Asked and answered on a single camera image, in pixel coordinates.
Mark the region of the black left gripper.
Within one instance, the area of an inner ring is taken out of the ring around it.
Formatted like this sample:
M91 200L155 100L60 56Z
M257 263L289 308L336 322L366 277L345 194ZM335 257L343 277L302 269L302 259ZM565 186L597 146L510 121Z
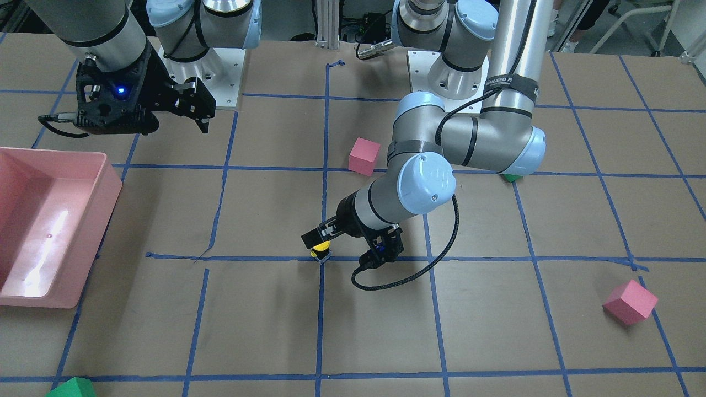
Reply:
M366 271L396 262L404 250L402 233L403 230L396 224L385 223L373 228L366 226L356 213L355 194L351 194L339 203L336 216L304 233L302 241L305 247L311 250L342 234L361 237L365 240L368 251L360 255L358 269Z

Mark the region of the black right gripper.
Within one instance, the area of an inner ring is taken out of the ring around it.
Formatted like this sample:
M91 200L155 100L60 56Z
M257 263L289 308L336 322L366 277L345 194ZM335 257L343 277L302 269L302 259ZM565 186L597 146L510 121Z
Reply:
M101 71L98 57L86 53L76 75L78 109L73 125L88 134L144 134L159 128L154 111L186 116L209 133L216 100L199 77L177 83L151 44L131 65Z

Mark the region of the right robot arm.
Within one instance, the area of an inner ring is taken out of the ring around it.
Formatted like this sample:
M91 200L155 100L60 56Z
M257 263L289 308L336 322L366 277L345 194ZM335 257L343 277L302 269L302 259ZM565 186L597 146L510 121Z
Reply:
M186 116L208 133L225 100L228 67L217 49L258 47L260 1L148 1L152 45L124 1L28 1L28 7L76 56L77 108L38 116L65 137L148 135L159 128L156 111Z

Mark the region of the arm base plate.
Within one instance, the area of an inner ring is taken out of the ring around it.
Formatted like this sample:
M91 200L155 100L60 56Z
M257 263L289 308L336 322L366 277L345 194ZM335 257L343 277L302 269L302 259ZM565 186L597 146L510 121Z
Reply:
M236 110L242 92L247 51L245 49L202 47L190 42L176 51L176 60L164 58L162 45L154 47L167 75L177 83L196 76L215 99L218 110Z
M408 66L411 91L433 93L451 111L482 96L489 59L485 56L480 69L465 72L446 65L441 53L410 50Z

